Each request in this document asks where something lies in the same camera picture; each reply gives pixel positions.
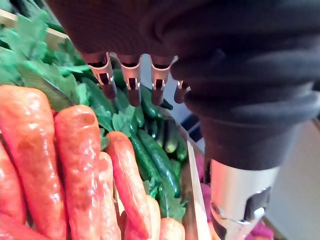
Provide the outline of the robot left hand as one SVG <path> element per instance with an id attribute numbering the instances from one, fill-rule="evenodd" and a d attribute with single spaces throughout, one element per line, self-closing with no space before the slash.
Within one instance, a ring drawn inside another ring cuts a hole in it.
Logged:
<path id="1" fill-rule="evenodd" d="M 49 0 L 84 60 L 110 79 L 115 53 L 134 104 L 149 54 L 200 123 L 211 214 L 222 240 L 244 239 L 265 214 L 301 125 L 320 111 L 317 0 Z"/>

